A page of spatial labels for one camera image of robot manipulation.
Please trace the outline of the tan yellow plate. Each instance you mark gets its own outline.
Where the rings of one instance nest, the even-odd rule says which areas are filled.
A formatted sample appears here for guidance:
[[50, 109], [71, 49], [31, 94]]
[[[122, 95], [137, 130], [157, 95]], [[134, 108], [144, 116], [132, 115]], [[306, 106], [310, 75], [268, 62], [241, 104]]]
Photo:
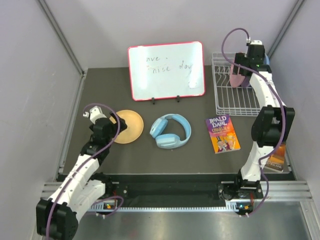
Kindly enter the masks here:
[[137, 140], [144, 130], [143, 118], [136, 111], [129, 109], [117, 111], [116, 114], [125, 121], [127, 128], [119, 133], [115, 142], [129, 144]]

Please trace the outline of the blue plate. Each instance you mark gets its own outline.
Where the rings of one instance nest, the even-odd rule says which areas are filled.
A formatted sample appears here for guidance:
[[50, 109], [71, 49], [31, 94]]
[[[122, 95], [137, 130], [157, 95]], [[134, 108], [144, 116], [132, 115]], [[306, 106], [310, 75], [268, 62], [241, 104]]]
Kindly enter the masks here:
[[270, 59], [269, 59], [267, 54], [264, 55], [263, 64], [268, 66], [268, 67], [270, 66]]

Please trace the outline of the pink plate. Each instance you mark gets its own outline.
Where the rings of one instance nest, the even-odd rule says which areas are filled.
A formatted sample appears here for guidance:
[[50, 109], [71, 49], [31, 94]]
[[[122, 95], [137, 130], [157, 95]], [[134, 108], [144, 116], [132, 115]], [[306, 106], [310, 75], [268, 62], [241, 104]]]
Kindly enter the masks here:
[[234, 64], [232, 64], [229, 71], [229, 83], [231, 87], [239, 87], [244, 80], [245, 76], [240, 74], [240, 69], [236, 67]]

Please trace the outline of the purple plate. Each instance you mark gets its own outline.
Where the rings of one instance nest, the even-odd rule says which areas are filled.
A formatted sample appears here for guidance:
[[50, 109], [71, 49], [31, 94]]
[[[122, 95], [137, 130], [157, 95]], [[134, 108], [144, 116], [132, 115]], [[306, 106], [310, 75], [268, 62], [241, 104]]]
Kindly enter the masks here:
[[250, 76], [245, 76], [243, 82], [240, 84], [242, 88], [247, 88], [250, 86]]

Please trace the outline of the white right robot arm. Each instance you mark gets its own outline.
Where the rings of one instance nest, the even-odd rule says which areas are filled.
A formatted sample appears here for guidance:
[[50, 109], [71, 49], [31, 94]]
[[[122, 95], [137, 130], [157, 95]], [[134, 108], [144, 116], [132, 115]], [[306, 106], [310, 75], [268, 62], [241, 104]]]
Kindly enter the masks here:
[[262, 169], [272, 152], [287, 140], [295, 117], [295, 110], [286, 107], [279, 97], [265, 57], [264, 45], [254, 40], [247, 44], [246, 53], [236, 53], [229, 72], [232, 87], [249, 82], [260, 107], [251, 128], [252, 149], [233, 185], [233, 192], [239, 198], [258, 190]]

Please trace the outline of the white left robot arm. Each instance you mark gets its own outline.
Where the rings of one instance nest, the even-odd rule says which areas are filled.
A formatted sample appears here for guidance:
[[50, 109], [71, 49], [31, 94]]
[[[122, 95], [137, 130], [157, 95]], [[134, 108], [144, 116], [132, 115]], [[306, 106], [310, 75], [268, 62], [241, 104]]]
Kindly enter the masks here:
[[102, 165], [117, 136], [127, 129], [124, 119], [111, 110], [111, 120], [99, 106], [85, 112], [92, 134], [77, 161], [58, 189], [36, 205], [36, 231], [46, 239], [71, 240], [80, 220], [98, 198], [109, 198], [114, 187], [92, 176]]

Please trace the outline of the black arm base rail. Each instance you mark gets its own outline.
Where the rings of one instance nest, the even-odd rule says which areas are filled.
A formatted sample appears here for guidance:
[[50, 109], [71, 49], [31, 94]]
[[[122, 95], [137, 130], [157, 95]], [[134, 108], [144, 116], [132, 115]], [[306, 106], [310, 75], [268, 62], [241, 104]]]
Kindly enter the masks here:
[[234, 173], [222, 174], [107, 174], [94, 179], [107, 182], [107, 196], [123, 197], [124, 207], [178, 208], [222, 207], [218, 184], [234, 181]]

